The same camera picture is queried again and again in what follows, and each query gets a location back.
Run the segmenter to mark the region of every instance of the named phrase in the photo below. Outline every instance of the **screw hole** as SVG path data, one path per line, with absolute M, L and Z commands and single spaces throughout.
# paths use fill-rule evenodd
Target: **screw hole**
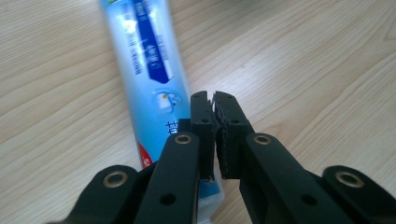
M 163 205 L 171 205 L 172 203 L 175 203 L 176 201 L 176 196 L 173 193 L 167 193 L 161 196 L 160 202 Z
M 175 141 L 179 144 L 188 144 L 191 141 L 191 137 L 186 134 L 182 134 L 182 135 L 178 135 L 175 138 Z
M 123 185 L 128 179 L 128 175 L 123 171 L 115 171 L 108 174 L 103 180 L 105 187 L 114 189 Z
M 340 171 L 335 174 L 335 177 L 341 183 L 352 187 L 352 188 L 361 188 L 364 186 L 364 182 L 356 175 L 353 175 L 349 172 Z
M 257 135 L 256 137 L 254 137 L 254 141 L 261 145 L 268 145 L 271 143 L 271 138 L 263 135 Z
M 301 200 L 303 201 L 303 203 L 306 203 L 311 206 L 316 205 L 318 203 L 317 200 L 309 194 L 303 195 L 301 197 Z

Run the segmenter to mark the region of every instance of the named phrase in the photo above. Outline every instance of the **blue label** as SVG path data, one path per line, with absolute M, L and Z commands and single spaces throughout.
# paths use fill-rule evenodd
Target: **blue label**
M 220 193 L 220 188 L 216 180 L 200 179 L 199 180 L 199 198 L 203 199 Z
M 167 83 L 169 77 L 163 64 L 163 57 L 155 39 L 146 6 L 141 0 L 133 0 L 133 3 L 140 39 L 142 40 L 143 50 L 145 51 L 148 75 L 151 79 L 162 84 Z

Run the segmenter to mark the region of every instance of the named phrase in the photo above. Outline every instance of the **toothpaste tube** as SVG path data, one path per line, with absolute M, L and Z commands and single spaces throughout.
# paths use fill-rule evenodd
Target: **toothpaste tube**
M 165 0 L 101 0 L 112 34 L 143 168 L 157 161 L 179 119 L 190 117 L 190 94 Z M 198 221 L 223 200 L 216 181 L 201 180 Z

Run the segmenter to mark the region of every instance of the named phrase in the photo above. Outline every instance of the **wooden table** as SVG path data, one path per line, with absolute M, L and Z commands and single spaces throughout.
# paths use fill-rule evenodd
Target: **wooden table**
M 237 97 L 256 132 L 321 175 L 396 196 L 396 2 L 170 2 L 191 92 Z M 97 0 L 0 1 L 0 222 L 65 218 L 107 166 L 140 169 Z M 214 223 L 249 223 L 237 181 Z

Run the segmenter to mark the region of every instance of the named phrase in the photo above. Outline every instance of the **light wood surface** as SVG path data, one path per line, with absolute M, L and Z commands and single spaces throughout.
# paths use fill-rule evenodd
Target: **light wood surface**
M 396 196 L 396 1 L 170 2 L 191 92 L 226 91 L 321 175 Z M 0 1 L 0 223 L 65 218 L 100 170 L 140 170 L 97 0 Z M 237 181 L 214 223 L 249 223 Z

